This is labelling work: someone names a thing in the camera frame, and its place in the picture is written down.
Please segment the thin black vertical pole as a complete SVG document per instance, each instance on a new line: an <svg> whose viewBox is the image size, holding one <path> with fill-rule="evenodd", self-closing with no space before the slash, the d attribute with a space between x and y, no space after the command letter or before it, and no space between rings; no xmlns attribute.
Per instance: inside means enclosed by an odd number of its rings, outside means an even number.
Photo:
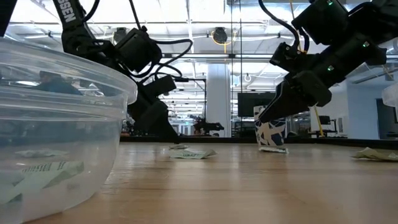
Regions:
<svg viewBox="0 0 398 224"><path fill-rule="evenodd" d="M239 40L240 40L240 93L243 92L243 66L242 66L242 54L243 54L243 46L242 46L242 36L243 36L243 29L242 29L242 10L241 10L241 0L239 0ZM239 129L239 137L242 137L242 130L243 130L243 117L240 117L240 129Z"/></svg>
<svg viewBox="0 0 398 224"><path fill-rule="evenodd" d="M233 54L233 49L234 49L234 30L233 30L233 2L234 0L229 0L231 5L229 6L230 8L230 31L231 31L231 44L230 44L230 54ZM231 127L230 127L230 137L233 137L233 57L231 58L231 68L229 70L229 96L230 96L230 121L231 121Z"/></svg>

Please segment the black metal frame rig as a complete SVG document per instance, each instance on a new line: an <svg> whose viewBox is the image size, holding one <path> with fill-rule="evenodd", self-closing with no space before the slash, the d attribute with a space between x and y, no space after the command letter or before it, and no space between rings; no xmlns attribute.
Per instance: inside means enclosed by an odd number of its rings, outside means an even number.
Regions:
<svg viewBox="0 0 398 224"><path fill-rule="evenodd" d="M206 120L206 79L177 77L175 83L177 88L174 92L180 96L173 98L172 104L181 105L181 109L176 109L176 111L192 119Z"/></svg>

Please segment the black table edge rail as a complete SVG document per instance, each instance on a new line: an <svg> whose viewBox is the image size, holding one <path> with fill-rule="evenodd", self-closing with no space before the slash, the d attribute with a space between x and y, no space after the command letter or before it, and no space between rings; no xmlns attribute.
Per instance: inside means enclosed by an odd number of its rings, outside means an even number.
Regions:
<svg viewBox="0 0 398 224"><path fill-rule="evenodd" d="M122 136L121 142L171 142L171 143L208 143L208 144L254 144L256 138L215 138L182 136L177 140L158 137ZM349 147L370 147L375 149L398 150L398 140L370 140L346 138L287 138L285 144L327 144Z"/></svg>

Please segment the white packet with green print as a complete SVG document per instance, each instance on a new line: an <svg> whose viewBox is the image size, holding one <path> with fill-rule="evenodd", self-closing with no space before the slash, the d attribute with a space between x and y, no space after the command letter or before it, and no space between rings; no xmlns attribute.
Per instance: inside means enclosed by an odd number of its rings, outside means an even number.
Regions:
<svg viewBox="0 0 398 224"><path fill-rule="evenodd" d="M189 151L187 149L170 150L170 158L175 159L205 159L218 153L210 149L207 151Z"/></svg>

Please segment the black office chair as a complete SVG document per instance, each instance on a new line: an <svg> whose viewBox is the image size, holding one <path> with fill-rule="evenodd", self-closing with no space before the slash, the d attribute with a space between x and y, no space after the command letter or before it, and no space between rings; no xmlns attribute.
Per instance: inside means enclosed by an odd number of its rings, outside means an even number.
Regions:
<svg viewBox="0 0 398 224"><path fill-rule="evenodd" d="M320 120L320 124L321 124L321 128L323 126L329 126L332 125L332 129L322 129L322 131L320 131L320 133L323 133L324 137L327 137L328 134L337 134L337 127L336 127L336 120L335 119L331 119L329 116L319 116L319 120Z"/></svg>

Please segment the dark door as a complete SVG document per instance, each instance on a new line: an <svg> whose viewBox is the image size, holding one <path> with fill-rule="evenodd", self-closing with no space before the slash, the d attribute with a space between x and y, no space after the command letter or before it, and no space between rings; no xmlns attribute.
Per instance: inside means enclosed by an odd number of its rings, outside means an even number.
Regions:
<svg viewBox="0 0 398 224"><path fill-rule="evenodd" d="M398 139L396 109L386 106L381 99L376 100L377 124L380 139Z"/></svg>

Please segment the clear plastic bin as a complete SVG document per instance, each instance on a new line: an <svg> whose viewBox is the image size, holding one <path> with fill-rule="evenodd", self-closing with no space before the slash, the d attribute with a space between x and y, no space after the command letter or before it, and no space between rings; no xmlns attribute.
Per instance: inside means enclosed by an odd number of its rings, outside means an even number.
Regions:
<svg viewBox="0 0 398 224"><path fill-rule="evenodd" d="M83 161L71 179L0 204L0 224L60 213L94 195L108 178L127 106L137 86L104 65L0 39L0 170Z"/></svg>

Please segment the white packet with black print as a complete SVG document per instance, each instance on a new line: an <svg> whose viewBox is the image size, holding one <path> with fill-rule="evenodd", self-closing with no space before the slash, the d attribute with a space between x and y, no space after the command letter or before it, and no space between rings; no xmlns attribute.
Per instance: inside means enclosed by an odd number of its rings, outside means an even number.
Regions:
<svg viewBox="0 0 398 224"><path fill-rule="evenodd" d="M20 170L0 170L0 204L22 194L38 192L81 174L83 161L58 161L27 166Z"/></svg>

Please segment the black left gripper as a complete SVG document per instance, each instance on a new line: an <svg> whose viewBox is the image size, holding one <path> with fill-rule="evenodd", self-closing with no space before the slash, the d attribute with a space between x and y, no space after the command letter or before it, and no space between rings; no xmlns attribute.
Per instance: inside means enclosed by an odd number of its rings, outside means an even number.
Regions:
<svg viewBox="0 0 398 224"><path fill-rule="evenodd" d="M157 136L163 141L178 144L178 134L169 123L167 105L155 97L143 84L137 84L137 99L127 106L127 113L137 129Z"/></svg>

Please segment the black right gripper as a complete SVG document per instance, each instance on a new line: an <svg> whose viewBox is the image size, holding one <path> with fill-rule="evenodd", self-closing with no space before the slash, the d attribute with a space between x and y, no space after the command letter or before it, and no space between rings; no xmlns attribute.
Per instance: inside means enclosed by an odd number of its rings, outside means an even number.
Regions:
<svg viewBox="0 0 398 224"><path fill-rule="evenodd" d="M262 123L325 106L331 101L330 87L353 71L353 59L333 52L309 54L312 59L297 72L288 72L276 86L274 99L259 115Z"/></svg>

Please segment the blue and white patterned cup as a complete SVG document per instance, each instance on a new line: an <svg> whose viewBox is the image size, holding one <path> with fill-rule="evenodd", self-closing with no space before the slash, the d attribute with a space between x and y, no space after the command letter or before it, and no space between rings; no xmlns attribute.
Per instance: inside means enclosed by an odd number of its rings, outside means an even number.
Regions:
<svg viewBox="0 0 398 224"><path fill-rule="evenodd" d="M260 114L264 110L265 106L255 106L253 108L256 139L260 149L285 149L284 139L286 130L286 119L280 118L266 123L262 122L260 120Z"/></svg>

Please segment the long ceiling light bar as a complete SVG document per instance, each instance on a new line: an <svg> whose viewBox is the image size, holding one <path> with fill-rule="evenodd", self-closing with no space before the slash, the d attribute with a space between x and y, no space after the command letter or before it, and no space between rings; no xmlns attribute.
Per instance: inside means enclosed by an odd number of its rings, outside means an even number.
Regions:
<svg viewBox="0 0 398 224"><path fill-rule="evenodd" d="M162 54L163 58L175 58L178 54L164 53ZM219 59L240 59L239 54L185 54L181 56L181 58L189 58L189 59L206 59L206 58L219 58ZM242 59L271 59L272 54L242 54ZM387 55L388 60L398 59L398 55Z"/></svg>

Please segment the pale green packet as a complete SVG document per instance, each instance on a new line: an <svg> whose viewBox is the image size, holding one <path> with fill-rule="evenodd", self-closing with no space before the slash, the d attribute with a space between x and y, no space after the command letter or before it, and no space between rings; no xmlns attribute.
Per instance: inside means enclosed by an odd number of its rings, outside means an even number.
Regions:
<svg viewBox="0 0 398 224"><path fill-rule="evenodd" d="M375 149L371 149L370 147L366 147L362 151L358 151L355 155L352 156L352 158L398 162L397 154L393 152L389 154L381 153Z"/></svg>

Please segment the white building column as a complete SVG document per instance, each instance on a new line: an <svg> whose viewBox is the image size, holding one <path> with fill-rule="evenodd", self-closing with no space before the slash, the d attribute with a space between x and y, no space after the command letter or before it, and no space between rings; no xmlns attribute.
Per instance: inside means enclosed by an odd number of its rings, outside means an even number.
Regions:
<svg viewBox="0 0 398 224"><path fill-rule="evenodd" d="M227 64L208 65L206 77L206 120L209 123L220 123L223 131L221 137L231 136L231 89L230 72Z"/></svg>

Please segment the translucent plastic container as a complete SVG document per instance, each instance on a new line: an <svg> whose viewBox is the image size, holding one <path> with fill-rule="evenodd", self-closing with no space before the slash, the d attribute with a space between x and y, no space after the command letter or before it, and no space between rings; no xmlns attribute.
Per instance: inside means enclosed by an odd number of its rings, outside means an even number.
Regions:
<svg viewBox="0 0 398 224"><path fill-rule="evenodd" d="M386 106L398 107L398 82L382 91L382 101Z"/></svg>

